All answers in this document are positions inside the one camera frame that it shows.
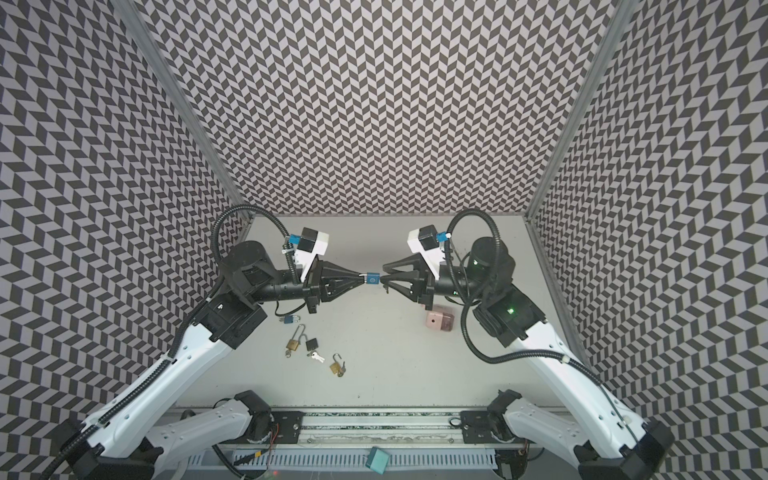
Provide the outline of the small brass padlock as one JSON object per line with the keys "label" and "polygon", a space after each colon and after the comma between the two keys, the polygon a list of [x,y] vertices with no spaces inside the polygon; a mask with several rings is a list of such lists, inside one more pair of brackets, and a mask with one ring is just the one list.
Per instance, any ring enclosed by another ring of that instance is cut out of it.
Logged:
{"label": "small brass padlock", "polygon": [[342,378],[346,373],[345,361],[338,353],[332,355],[332,364],[330,365],[331,372],[338,378]]}

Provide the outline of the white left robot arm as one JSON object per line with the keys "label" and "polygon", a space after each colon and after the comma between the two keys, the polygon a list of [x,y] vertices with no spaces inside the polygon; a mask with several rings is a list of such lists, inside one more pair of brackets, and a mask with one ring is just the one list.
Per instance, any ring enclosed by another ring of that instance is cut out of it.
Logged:
{"label": "white left robot arm", "polygon": [[[224,222],[241,212],[261,215],[278,230],[287,267],[275,268],[263,245],[220,248]],[[205,447],[254,433],[269,434],[270,407],[253,391],[176,423],[158,420],[212,366],[232,354],[267,318],[268,302],[300,300],[314,313],[364,284],[363,274],[324,260],[329,236],[306,228],[298,236],[262,207],[224,210],[211,227],[220,275],[187,315],[169,350],[134,383],[82,422],[66,420],[51,433],[55,456],[41,476],[66,465],[79,479],[153,479]]]}

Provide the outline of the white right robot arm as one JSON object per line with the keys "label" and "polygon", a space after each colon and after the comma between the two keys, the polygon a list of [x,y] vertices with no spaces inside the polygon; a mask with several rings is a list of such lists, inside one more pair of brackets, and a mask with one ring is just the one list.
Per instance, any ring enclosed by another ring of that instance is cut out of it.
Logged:
{"label": "white right robot arm", "polygon": [[514,262],[492,217],[479,209],[455,215],[447,229],[408,234],[410,256],[384,264],[381,283],[432,309],[438,295],[457,297],[465,344],[490,365],[524,361],[572,415],[567,421],[507,390],[488,407],[501,442],[533,442],[574,467],[583,479],[650,479],[675,437],[615,395],[560,338],[546,314],[512,281]]}

